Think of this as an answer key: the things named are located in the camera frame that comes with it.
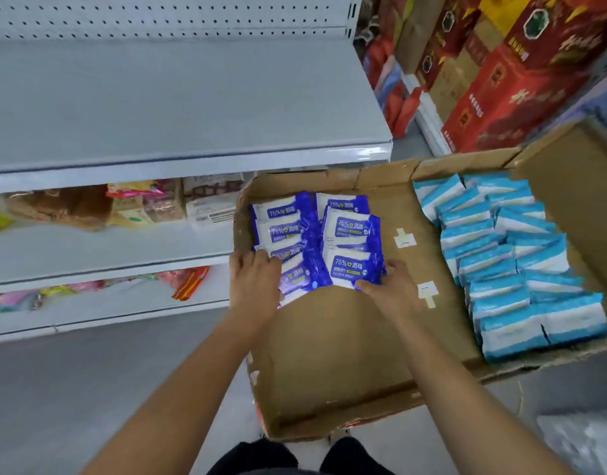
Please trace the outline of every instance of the piece of tape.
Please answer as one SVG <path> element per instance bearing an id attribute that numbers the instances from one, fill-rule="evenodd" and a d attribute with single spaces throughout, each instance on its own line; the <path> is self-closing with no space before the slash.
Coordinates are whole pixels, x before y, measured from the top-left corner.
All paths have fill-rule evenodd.
<path id="1" fill-rule="evenodd" d="M 435 283 L 433 281 L 420 283 L 418 285 L 418 297 L 426 300 L 426 305 L 429 308 L 435 308 L 435 301 L 433 300 L 433 297 L 439 294 L 440 292 L 438 291 L 438 288 L 435 287 Z"/>
<path id="2" fill-rule="evenodd" d="M 412 233 L 405 233 L 405 230 L 402 228 L 396 229 L 396 231 L 398 231 L 398 236 L 393 239 L 396 241 L 396 246 L 398 248 L 417 245 Z"/>

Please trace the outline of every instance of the hand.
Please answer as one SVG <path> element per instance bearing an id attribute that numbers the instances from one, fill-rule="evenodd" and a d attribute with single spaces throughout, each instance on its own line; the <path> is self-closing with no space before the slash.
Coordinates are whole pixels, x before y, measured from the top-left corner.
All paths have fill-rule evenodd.
<path id="1" fill-rule="evenodd" d="M 401 260 L 387 260 L 387 275 L 382 285 L 364 280 L 356 281 L 356 288 L 371 296 L 378 309 L 391 322 L 406 314 L 420 310 L 418 287 L 411 277 L 407 264 Z"/>
<path id="2" fill-rule="evenodd" d="M 263 327 L 277 313 L 281 292 L 281 260 L 269 258 L 265 250 L 241 254 L 228 259 L 230 267 L 230 307 L 244 319 Z"/>

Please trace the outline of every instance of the person's right hand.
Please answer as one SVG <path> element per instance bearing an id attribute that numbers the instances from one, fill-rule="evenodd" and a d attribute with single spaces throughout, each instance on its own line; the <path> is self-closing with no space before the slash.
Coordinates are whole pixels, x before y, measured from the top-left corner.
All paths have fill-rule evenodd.
<path id="1" fill-rule="evenodd" d="M 401 260 L 386 260 L 387 275 L 381 285 L 364 280 L 356 281 L 356 288 L 371 296 L 378 309 L 389 320 L 410 315 L 420 310 L 418 287 L 411 277 L 407 264 Z"/>

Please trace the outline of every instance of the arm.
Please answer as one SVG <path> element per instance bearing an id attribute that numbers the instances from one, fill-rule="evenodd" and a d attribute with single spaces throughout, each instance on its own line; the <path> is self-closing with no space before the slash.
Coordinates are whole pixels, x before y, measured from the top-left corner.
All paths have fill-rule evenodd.
<path id="1" fill-rule="evenodd" d="M 84 470 L 187 474 L 237 368 L 277 312 L 281 261 L 265 251 L 230 258 L 230 310 L 206 340 Z"/>
<path id="2" fill-rule="evenodd" d="M 423 310 L 403 262 L 387 262 L 382 285 L 359 282 L 398 331 L 407 365 L 464 475 L 574 475 L 433 337 L 413 314 Z"/>

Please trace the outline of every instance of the leg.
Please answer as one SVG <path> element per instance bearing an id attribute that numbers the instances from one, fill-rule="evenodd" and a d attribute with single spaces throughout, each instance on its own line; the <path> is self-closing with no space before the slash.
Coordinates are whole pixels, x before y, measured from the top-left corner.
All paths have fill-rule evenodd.
<path id="1" fill-rule="evenodd" d="M 243 441 L 224 455 L 206 475 L 238 475 L 263 468 L 297 468 L 299 462 L 282 443 L 262 438 Z"/>
<path id="2" fill-rule="evenodd" d="M 330 448 L 319 471 L 327 475 L 393 475 L 350 436 L 340 439 Z"/>

